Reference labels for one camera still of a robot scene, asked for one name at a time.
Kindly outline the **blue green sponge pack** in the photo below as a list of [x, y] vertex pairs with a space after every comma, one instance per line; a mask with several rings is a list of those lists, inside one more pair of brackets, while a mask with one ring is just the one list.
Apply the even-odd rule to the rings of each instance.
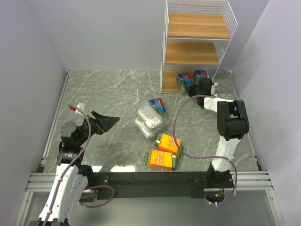
[[186, 93], [188, 87], [193, 84], [193, 81], [190, 78], [188, 73], [177, 74], [175, 81], [176, 81], [177, 87], [181, 93]]
[[207, 71], [195, 70], [193, 74], [193, 84], [211, 84], [211, 79], [208, 77]]
[[167, 113], [161, 98], [155, 98], [149, 100], [149, 103], [153, 106], [153, 108], [158, 112], [162, 117], [167, 117]]

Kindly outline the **blue green sponge pack back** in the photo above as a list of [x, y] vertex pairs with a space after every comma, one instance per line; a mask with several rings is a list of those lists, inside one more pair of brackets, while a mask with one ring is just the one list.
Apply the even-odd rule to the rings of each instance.
[[149, 103], [153, 106], [153, 108], [158, 112], [162, 117], [167, 117], [167, 113], [161, 98], [155, 98], [149, 100]]

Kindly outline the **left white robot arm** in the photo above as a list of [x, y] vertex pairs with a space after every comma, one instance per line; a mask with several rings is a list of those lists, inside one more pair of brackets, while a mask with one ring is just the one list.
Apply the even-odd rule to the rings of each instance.
[[98, 189], [92, 167], [83, 165], [85, 149], [94, 135], [109, 131], [119, 117], [104, 116], [95, 111], [85, 115], [82, 125], [69, 121], [61, 126], [61, 142], [53, 185], [47, 202], [31, 226], [70, 226], [82, 193]]

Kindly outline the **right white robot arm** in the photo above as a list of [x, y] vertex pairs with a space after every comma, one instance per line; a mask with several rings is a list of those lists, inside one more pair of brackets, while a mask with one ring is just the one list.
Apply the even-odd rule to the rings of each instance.
[[237, 145], [249, 131], [249, 120], [243, 100], [228, 100], [211, 94], [212, 80], [199, 78], [197, 84], [185, 87], [190, 97], [196, 97], [197, 104], [217, 113], [219, 144], [207, 171], [207, 181], [215, 186], [230, 181], [231, 159]]

